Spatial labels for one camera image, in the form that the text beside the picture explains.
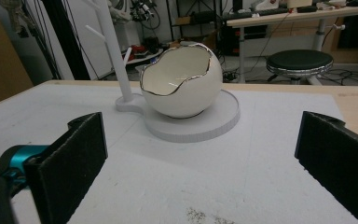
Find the stool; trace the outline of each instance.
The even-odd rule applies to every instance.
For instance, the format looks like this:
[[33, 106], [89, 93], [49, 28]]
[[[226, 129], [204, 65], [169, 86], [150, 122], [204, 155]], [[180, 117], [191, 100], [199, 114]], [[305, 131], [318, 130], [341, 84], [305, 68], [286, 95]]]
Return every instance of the stool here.
[[292, 84], [299, 84], [302, 77], [313, 77], [327, 72], [333, 66], [333, 57], [312, 49], [291, 49], [275, 53], [267, 59], [267, 69], [277, 76], [290, 77]]

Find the shelf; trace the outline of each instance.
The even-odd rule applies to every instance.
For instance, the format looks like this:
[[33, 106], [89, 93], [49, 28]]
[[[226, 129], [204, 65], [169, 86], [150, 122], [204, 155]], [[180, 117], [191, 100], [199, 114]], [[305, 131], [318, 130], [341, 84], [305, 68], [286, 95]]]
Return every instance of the shelf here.
[[154, 57], [159, 56], [159, 55], [162, 53], [162, 51], [163, 51], [162, 49], [159, 49], [157, 53], [147, 55], [145, 58], [142, 58], [142, 59], [132, 59], [131, 61], [127, 62], [127, 64], [144, 62], [144, 61], [146, 61], [146, 60], [149, 60], [149, 59], [152, 59], [152, 58], [154, 58]]
[[[172, 24], [171, 9], [170, 9], [170, 3], [169, 3], [169, 1], [170, 1], [170, 0], [166, 0], [167, 12], [168, 12], [169, 23]], [[185, 15], [188, 16], [190, 10], [191, 10], [196, 4], [199, 5], [199, 10], [200, 10], [200, 4], [203, 4], [203, 5], [205, 5], [209, 10], [211, 10], [211, 11], [214, 12], [214, 15], [215, 15], [214, 21], [197, 22], [197, 23], [183, 24], [183, 25], [176, 25], [176, 24], [170, 25], [170, 29], [171, 29], [171, 39], [172, 39], [172, 41], [174, 40], [174, 37], [173, 37], [173, 29], [172, 29], [173, 27], [178, 27], [178, 28], [180, 29], [180, 35], [181, 35], [181, 36], [183, 36], [182, 27], [184, 27], [184, 26], [199, 25], [199, 26], [200, 26], [200, 32], [201, 32], [201, 33], [202, 33], [202, 28], [201, 28], [202, 25], [205, 25], [205, 24], [214, 24], [214, 28], [215, 28], [215, 29], [217, 29], [217, 27], [218, 27], [217, 16], [216, 16], [216, 15], [218, 15], [217, 7], [216, 7], [216, 2], [217, 2], [218, 0], [207, 0], [207, 1], [212, 1], [213, 7], [208, 6], [208, 5], [204, 2], [204, 0], [188, 0], [188, 1], [190, 1], [190, 2], [192, 1], [193, 4], [191, 5], [190, 9], [187, 11], [187, 13], [186, 13]], [[221, 14], [221, 9], [222, 9], [222, 2], [221, 2], [221, 0], [219, 1], [219, 3], [220, 3], [220, 5], [219, 5], [219, 6], [220, 6], [219, 14]], [[184, 15], [182, 15], [182, 13], [181, 13], [180, 10], [179, 10], [179, 0], [176, 0], [176, 5], [177, 5], [176, 10], [177, 10], [177, 14], [178, 14], [177, 16], [178, 16], [178, 17], [184, 16]]]

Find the black seat cushion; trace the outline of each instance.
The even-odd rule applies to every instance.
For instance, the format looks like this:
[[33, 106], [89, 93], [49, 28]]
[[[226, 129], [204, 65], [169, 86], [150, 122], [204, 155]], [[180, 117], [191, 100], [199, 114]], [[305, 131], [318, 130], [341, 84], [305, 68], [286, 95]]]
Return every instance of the black seat cushion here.
[[333, 61], [329, 54], [312, 49], [291, 49], [268, 57], [267, 65], [287, 70], [307, 70], [326, 66]]

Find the wall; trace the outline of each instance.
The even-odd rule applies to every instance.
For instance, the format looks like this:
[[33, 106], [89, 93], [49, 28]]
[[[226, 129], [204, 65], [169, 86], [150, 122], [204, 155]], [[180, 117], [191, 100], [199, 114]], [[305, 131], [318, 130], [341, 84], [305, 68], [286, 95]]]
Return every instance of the wall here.
[[7, 12], [0, 7], [0, 22], [3, 24], [14, 49], [17, 51], [30, 79], [37, 85], [52, 78], [48, 64], [32, 37], [19, 38], [11, 30]]

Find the white tabletop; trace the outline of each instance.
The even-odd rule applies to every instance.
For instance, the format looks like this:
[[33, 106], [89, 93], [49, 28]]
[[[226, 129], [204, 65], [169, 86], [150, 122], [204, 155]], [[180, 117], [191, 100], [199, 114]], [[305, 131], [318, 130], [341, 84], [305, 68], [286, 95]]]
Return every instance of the white tabletop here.
[[[302, 111], [342, 119], [333, 97], [231, 92], [241, 107], [231, 131], [177, 144], [117, 112], [118, 87], [40, 85], [0, 103], [0, 155], [48, 145], [68, 121], [102, 111], [109, 157], [70, 223], [358, 223], [294, 157]], [[21, 224], [38, 222], [29, 191], [12, 202]]]

